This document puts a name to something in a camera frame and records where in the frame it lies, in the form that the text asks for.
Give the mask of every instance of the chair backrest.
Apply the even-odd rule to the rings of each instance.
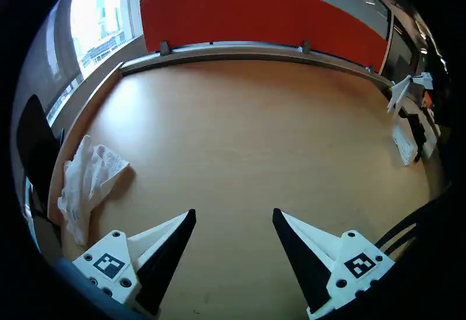
[[[48,189],[60,148],[48,125],[44,109],[34,94],[26,103],[16,131],[16,144],[24,172],[47,207]]]

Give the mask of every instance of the red partition panel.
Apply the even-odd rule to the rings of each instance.
[[[378,70],[387,41],[321,0],[141,0],[148,51],[215,41],[301,45]]]

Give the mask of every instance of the window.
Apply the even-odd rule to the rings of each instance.
[[[72,0],[71,35],[83,78],[131,37],[125,37],[120,0]]]

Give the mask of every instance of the white plastic bag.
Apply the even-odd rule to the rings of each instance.
[[[65,185],[58,208],[77,244],[87,244],[91,211],[110,193],[128,165],[109,148],[92,147],[89,135],[84,136],[73,160],[65,163]]]

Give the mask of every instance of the office desk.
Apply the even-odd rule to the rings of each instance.
[[[403,166],[386,105],[364,78],[286,62],[196,62],[123,77],[87,134],[132,171],[93,212],[89,243],[195,208],[161,319],[305,318],[273,208],[375,242],[440,192],[434,160]],[[68,258],[84,251],[64,228],[62,238]]]

